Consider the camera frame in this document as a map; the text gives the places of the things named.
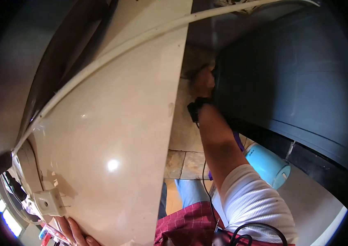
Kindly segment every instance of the black cable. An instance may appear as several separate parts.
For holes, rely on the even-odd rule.
[[[252,238],[250,235],[248,235],[248,234],[244,234],[244,235],[241,235],[241,236],[239,236],[238,238],[236,238],[236,239],[234,240],[233,245],[237,245],[237,243],[239,243],[240,240],[243,239],[243,238],[247,238],[247,239],[248,239],[248,246],[251,246],[251,245],[252,245],[253,238]]]
[[[249,227],[249,226],[259,226],[259,227],[263,227],[265,229],[270,229],[270,230],[274,231],[280,237],[280,239],[282,240],[283,246],[287,246],[287,240],[286,240],[284,234],[280,230],[276,229],[274,226],[270,226],[270,225],[263,224],[263,223],[257,223],[257,222],[251,222],[251,223],[247,223],[247,224],[243,224],[242,226],[239,226],[234,231],[233,236],[230,239],[229,246],[236,245],[234,242],[236,241],[236,235],[237,235],[238,231],[243,229],[243,228],[245,228],[245,227]]]
[[[17,199],[17,201],[22,205],[21,200],[15,195],[13,189],[11,188],[9,181],[7,180],[6,176],[4,174],[2,174],[4,181],[6,182],[7,186],[9,187],[9,189],[11,190],[11,193],[13,194],[13,196],[15,197],[15,199]]]
[[[215,223],[218,223],[218,221],[216,220],[216,217],[215,217],[215,213],[214,213],[214,205],[212,205],[212,198],[211,198],[211,196],[209,195],[209,193],[208,193],[208,191],[207,191],[207,188],[206,188],[206,184],[205,184],[205,182],[204,182],[204,171],[205,171],[205,169],[206,169],[206,162],[207,162],[207,161],[204,161],[203,172],[202,172],[203,185],[204,185],[204,189],[206,190],[206,193],[207,193],[207,195],[208,195],[208,197],[209,197],[209,202],[210,202],[210,204],[211,204],[211,214],[212,214],[212,216],[214,216]]]

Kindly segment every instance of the fingers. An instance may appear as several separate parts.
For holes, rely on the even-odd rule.
[[[67,221],[69,222],[70,229],[72,230],[73,237],[76,240],[77,246],[88,246],[77,222],[72,218],[68,218]]]
[[[72,230],[70,229],[67,220],[64,217],[54,217],[54,219],[55,219],[55,223],[58,226],[58,229],[70,241],[71,244],[75,245],[76,241],[73,237]]]
[[[91,236],[87,236],[87,243],[89,246],[100,246],[99,243]]]

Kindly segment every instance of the black watch strap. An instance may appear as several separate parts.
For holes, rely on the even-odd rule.
[[[198,122],[198,111],[204,104],[212,104],[212,100],[207,97],[197,97],[194,102],[188,104],[188,111],[193,122]]]

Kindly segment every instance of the blue jeans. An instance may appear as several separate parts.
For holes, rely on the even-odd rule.
[[[200,180],[174,180],[178,193],[182,199],[182,208],[198,202],[209,201],[209,196]],[[167,185],[163,182],[162,195],[157,219],[166,217]]]

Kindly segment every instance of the white sleeve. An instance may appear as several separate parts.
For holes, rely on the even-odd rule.
[[[296,243],[298,235],[288,206],[252,166],[241,165],[231,171],[223,181],[220,195],[229,222],[225,230],[233,233],[243,224],[259,222],[280,230],[288,243]],[[261,242],[282,242],[275,232],[260,227],[241,229],[239,235],[243,234],[249,234]]]

